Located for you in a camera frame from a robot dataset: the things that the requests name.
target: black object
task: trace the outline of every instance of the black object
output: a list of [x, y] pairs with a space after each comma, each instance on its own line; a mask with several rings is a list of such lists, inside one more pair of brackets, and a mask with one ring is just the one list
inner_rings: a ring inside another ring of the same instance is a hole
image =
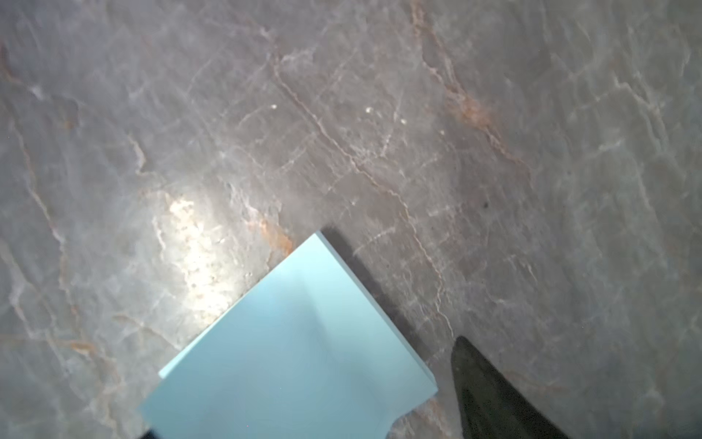
[[154, 434], [153, 430], [149, 430], [144, 433], [144, 436], [142, 436], [140, 439], [159, 439], [159, 437]]
[[465, 337], [451, 352], [465, 439], [567, 439]]

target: blue paper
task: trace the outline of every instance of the blue paper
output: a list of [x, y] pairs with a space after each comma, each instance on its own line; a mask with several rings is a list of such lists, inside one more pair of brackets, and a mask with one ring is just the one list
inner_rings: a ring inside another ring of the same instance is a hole
[[431, 371], [317, 232], [164, 368], [162, 439], [384, 438]]

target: gray marble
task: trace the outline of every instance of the gray marble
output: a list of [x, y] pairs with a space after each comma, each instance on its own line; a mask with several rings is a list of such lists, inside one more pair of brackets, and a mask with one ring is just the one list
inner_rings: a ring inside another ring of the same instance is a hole
[[429, 364], [573, 438], [702, 435], [702, 4], [0, 2], [0, 436], [133, 438], [323, 228]]

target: stone countertop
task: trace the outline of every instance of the stone countertop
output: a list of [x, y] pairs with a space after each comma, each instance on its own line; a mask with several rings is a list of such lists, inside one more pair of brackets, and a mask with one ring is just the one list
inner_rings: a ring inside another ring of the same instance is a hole
[[692, 0], [0, 4], [0, 435], [133, 438], [157, 371], [322, 229], [437, 377], [572, 438], [702, 434]]

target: light blue card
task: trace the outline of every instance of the light blue card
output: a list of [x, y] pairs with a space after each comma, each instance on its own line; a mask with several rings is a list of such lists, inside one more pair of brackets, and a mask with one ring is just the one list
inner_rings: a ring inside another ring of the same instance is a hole
[[161, 371], [162, 439], [377, 438], [436, 381], [317, 232]]

